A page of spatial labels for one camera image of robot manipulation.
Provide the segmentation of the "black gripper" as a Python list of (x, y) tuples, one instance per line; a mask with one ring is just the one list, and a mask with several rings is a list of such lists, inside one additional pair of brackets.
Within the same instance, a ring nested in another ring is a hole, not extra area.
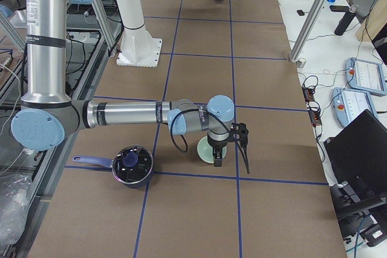
[(223, 164), (223, 148), (222, 147), (213, 147), (212, 155), (214, 159), (213, 166), (221, 167)]

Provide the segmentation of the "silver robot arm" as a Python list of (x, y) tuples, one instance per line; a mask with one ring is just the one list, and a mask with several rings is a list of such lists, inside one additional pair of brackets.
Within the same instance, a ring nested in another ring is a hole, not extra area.
[(26, 148), (45, 151), (77, 131), (112, 124), (158, 123), (171, 135), (207, 132), (214, 165), (235, 140), (234, 104), (224, 95), (205, 106), (176, 102), (94, 103), (71, 99), (65, 91), (67, 5), (71, 0), (26, 0), (27, 92), (11, 132)]

